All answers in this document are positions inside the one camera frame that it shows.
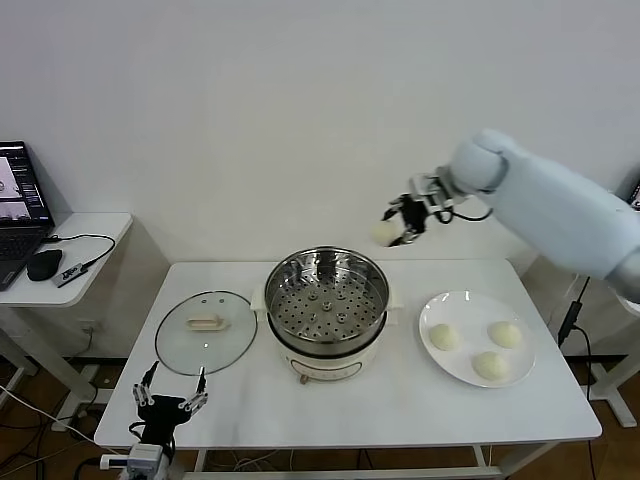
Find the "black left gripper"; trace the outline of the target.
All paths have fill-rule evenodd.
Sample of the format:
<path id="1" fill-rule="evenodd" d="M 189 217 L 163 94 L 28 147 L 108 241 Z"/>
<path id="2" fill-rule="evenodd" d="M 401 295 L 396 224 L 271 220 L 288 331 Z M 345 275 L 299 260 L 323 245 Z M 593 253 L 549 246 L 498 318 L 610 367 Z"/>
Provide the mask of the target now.
<path id="1" fill-rule="evenodd" d="M 138 418 L 143 422 L 141 442 L 170 445 L 175 429 L 187 423 L 191 413 L 199 411 L 207 402 L 205 367 L 200 367 L 196 392 L 185 400 L 182 397 L 152 396 L 150 386 L 158 364 L 158 361 L 152 364 L 142 380 L 133 386 L 132 393 L 136 404 L 146 404 L 137 408 Z"/>

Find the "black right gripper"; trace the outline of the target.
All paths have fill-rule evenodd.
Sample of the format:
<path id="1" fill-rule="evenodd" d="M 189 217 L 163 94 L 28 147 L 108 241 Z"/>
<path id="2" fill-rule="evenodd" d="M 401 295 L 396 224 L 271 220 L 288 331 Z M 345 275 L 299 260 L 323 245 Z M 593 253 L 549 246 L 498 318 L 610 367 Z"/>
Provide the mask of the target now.
<path id="1" fill-rule="evenodd" d="M 425 233 L 429 213 L 421 200 L 415 200 L 409 194 L 392 200 L 382 219 L 391 220 L 396 215 L 403 219 L 405 230 L 395 232 L 389 246 L 410 245 Z"/>

